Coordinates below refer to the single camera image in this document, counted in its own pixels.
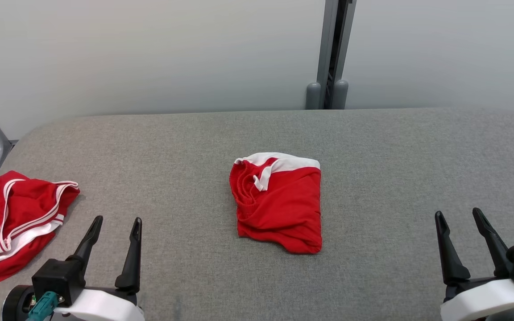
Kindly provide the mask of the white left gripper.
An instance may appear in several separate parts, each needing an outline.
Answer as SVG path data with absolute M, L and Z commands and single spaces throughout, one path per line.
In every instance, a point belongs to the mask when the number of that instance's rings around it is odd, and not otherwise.
M 92 248 L 99 239 L 103 217 L 96 216 L 80 241 L 74 254 L 67 261 L 80 263 L 87 268 Z M 141 280 L 142 220 L 135 218 L 131 228 L 130 246 L 122 272 L 116 277 L 115 287 L 89 287 L 80 291 L 71 305 L 59 304 L 54 319 L 59 321 L 144 321 L 143 309 L 137 305 L 137 293 Z

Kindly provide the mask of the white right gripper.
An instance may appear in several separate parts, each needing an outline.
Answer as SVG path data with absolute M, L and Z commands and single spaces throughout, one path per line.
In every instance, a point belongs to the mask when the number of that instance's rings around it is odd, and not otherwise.
M 508 247 L 488 221 L 483 211 L 473 209 L 473 219 L 484 237 L 494 264 L 496 278 L 469 279 L 450 238 L 450 228 L 441 211 L 435 213 L 441 272 L 446 285 L 440 306 L 443 321 L 514 321 L 514 276 L 508 278 L 512 262 Z

